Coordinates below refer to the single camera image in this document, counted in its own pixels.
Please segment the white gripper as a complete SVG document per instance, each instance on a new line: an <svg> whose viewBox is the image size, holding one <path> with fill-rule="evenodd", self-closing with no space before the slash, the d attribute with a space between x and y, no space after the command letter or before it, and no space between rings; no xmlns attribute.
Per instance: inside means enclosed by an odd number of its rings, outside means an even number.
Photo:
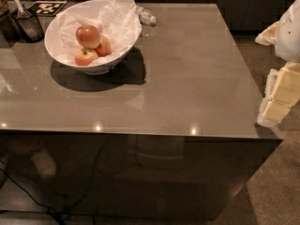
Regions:
<svg viewBox="0 0 300 225"><path fill-rule="evenodd" d="M271 69L267 76L264 98L257 123L272 128L300 100L300 0L295 0L279 19L255 38L264 46L275 44L275 53L287 61L280 70Z"/></svg>

